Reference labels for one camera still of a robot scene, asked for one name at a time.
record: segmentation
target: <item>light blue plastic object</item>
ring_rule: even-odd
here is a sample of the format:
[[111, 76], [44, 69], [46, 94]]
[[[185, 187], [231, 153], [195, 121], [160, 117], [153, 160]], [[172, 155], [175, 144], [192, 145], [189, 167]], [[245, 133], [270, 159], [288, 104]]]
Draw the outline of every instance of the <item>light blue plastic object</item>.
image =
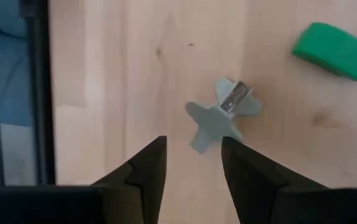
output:
[[252, 89], [242, 82], [233, 83], [222, 78], [216, 83], [217, 103], [202, 106], [194, 102], [185, 105], [187, 113], [198, 124], [198, 132], [191, 146], [200, 154], [213, 142], [221, 142], [224, 136], [242, 141], [242, 133], [233, 123], [236, 116], [255, 116], [262, 103], [252, 97]]

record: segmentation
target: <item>green sponge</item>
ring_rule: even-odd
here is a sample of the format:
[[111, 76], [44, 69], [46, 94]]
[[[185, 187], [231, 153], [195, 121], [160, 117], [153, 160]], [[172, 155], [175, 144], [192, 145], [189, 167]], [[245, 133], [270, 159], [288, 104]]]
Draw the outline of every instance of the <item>green sponge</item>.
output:
[[357, 81], [357, 38], [343, 30], [315, 22], [300, 36], [292, 53]]

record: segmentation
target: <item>blue fabric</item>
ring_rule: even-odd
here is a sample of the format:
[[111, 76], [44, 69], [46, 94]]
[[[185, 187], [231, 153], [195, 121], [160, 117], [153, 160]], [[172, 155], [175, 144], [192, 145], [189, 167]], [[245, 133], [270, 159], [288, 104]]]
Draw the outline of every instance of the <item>blue fabric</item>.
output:
[[18, 0], [0, 0], [0, 122], [30, 126], [29, 57], [25, 34]]
[[19, 0], [0, 0], [0, 31], [16, 37], [26, 36], [25, 20], [19, 16]]

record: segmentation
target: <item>metal rod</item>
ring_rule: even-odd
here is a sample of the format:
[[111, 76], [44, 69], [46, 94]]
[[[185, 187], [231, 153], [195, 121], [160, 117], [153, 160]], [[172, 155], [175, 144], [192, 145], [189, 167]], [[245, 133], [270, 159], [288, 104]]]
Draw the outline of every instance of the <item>metal rod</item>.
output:
[[55, 184], [52, 81], [49, 52], [49, 2], [21, 1], [21, 16], [27, 21], [30, 87], [37, 184]]
[[5, 186], [4, 182], [4, 161], [3, 161], [3, 145], [2, 145], [2, 129], [0, 124], [0, 186]]

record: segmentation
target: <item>wooden table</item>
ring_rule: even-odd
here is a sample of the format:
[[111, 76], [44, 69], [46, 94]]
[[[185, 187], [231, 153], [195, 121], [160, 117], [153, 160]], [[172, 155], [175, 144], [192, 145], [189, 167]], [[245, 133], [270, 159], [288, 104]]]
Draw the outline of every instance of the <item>wooden table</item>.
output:
[[357, 82], [290, 54], [315, 21], [357, 35], [354, 0], [51, 0], [58, 182], [88, 184], [168, 136], [160, 223], [238, 223], [219, 146], [199, 155], [188, 101], [222, 76], [254, 88], [238, 121], [258, 152], [329, 187], [357, 186]]

